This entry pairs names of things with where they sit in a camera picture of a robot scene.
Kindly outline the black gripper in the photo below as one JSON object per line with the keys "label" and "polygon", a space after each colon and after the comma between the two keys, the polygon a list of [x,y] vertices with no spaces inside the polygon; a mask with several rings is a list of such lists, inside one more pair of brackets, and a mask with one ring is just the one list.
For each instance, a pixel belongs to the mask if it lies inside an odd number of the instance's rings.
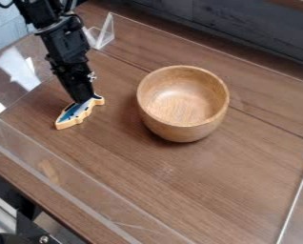
{"label": "black gripper", "polygon": [[83,31],[83,21],[77,14],[41,21],[37,35],[47,49],[46,60],[53,73],[77,103],[85,103],[95,95],[93,71],[87,52],[90,43]]}

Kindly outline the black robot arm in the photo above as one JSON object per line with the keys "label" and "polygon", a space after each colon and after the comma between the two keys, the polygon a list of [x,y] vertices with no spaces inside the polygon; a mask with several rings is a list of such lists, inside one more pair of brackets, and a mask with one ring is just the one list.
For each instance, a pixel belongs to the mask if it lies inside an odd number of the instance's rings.
{"label": "black robot arm", "polygon": [[75,103],[87,102],[95,95],[87,52],[91,49],[81,16],[71,12],[74,0],[11,0],[0,8],[17,6],[27,24],[37,28],[47,49],[45,59]]}

